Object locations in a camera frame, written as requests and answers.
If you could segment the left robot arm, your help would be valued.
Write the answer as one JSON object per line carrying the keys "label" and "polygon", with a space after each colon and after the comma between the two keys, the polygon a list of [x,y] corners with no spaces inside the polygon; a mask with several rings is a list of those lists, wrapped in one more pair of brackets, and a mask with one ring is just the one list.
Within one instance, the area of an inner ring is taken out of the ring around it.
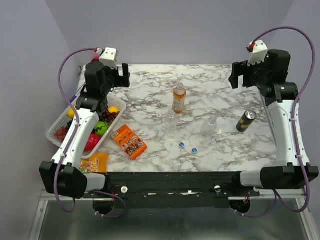
{"label": "left robot arm", "polygon": [[115,88],[130,86],[128,64],[111,69],[94,60],[86,65],[85,85],[75,104],[75,116],[59,150],[50,161],[40,164],[39,172],[46,191],[56,196],[80,199],[86,192],[94,191],[104,198],[110,194],[111,185],[100,173],[83,174],[81,159],[89,137],[108,105],[107,96]]}

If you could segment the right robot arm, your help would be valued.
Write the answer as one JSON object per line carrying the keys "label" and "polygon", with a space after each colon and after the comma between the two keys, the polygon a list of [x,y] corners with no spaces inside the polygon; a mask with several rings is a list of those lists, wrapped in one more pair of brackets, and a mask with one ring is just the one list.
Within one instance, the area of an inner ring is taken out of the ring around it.
{"label": "right robot arm", "polygon": [[250,65],[248,61],[232,64],[229,82],[233,89],[239,86],[257,87],[276,146],[274,166],[255,171],[242,171],[239,178],[230,183],[230,191],[241,196],[248,187],[268,190],[300,189],[319,176],[319,169],[311,166],[305,152],[300,123],[299,106],[295,104],[298,87],[287,82],[291,55],[284,50],[272,49],[264,61]]}

